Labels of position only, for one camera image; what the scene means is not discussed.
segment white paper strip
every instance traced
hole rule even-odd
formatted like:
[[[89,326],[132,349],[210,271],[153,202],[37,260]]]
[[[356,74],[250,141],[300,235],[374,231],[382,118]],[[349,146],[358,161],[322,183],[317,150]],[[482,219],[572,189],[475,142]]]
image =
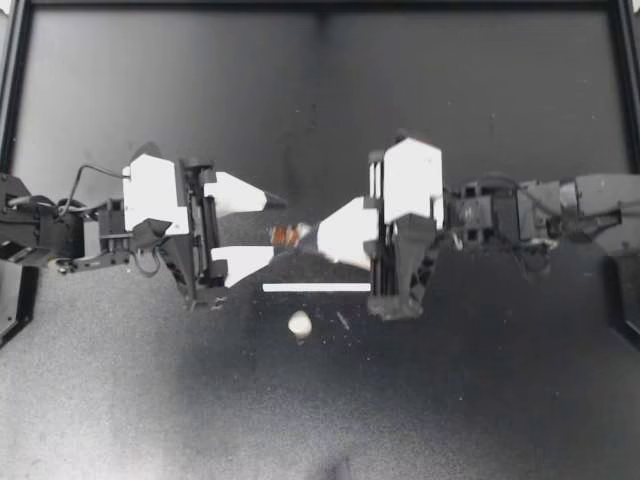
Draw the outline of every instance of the white paper strip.
[[[265,292],[370,292],[368,283],[263,283]]]

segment black cable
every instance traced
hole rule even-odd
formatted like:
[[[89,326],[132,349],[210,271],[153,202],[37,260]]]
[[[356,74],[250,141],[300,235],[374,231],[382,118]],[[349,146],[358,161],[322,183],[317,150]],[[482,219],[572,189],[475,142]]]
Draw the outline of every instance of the black cable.
[[[76,189],[78,188],[78,184],[80,183],[80,177],[82,176],[82,172],[84,171],[85,168],[94,170],[98,173],[102,173],[103,175],[109,175],[110,177],[114,177],[114,178],[120,178],[120,179],[129,178],[128,176],[122,175],[121,173],[113,172],[111,170],[107,170],[106,168],[96,167],[95,165],[90,165],[88,163],[85,163],[78,169],[78,173],[76,173],[76,178],[73,181],[73,185],[71,186],[71,192],[69,192],[69,196],[66,199],[67,202],[65,203],[64,207],[62,207],[58,212],[58,216],[60,217],[64,216],[69,211],[69,208],[72,206],[73,196],[76,193]]]
[[[158,258],[157,250],[158,250],[157,247],[154,247],[153,249],[151,249],[151,257],[153,258],[153,261],[156,264],[155,269],[151,271],[145,270],[144,268],[142,268],[142,265],[140,265],[140,260],[138,259],[138,255],[135,252],[129,252],[131,256],[133,256],[133,262],[136,264],[136,267],[138,268],[140,273],[146,278],[151,278],[160,271],[160,259]]]

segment debris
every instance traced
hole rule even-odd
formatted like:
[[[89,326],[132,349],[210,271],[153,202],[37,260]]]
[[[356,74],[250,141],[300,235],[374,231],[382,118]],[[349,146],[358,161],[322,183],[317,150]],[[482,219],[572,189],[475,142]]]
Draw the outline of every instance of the debris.
[[[347,320],[347,317],[342,315],[340,312],[336,312],[336,314],[338,315],[338,320],[340,320],[340,323],[342,323],[342,326],[344,327],[344,329],[351,330],[351,326],[349,326],[349,321]]]

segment black background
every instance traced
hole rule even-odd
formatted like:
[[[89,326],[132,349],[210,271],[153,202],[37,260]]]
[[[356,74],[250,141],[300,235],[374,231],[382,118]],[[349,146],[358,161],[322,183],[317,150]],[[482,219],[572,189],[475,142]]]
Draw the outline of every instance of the black background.
[[[361,194],[399,127],[443,149],[452,185],[634,170],[599,12],[52,9],[24,85],[32,191],[64,196],[81,163],[155,141],[289,200],[225,219],[231,243]],[[88,175],[79,197],[120,191]],[[0,351],[0,478],[324,479],[344,458],[355,479],[638,478],[640,352],[611,327],[605,265],[567,245],[529,282],[509,257],[445,252],[424,318],[384,325],[359,295],[260,292],[366,278],[319,259],[261,272],[222,313],[182,310],[166,270],[45,272]]]

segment brown object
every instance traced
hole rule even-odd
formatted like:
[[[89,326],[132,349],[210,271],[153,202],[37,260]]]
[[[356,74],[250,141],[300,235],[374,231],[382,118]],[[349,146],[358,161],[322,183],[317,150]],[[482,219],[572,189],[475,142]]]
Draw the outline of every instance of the brown object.
[[[271,229],[271,245],[274,247],[296,247],[299,241],[297,225],[278,225]]]

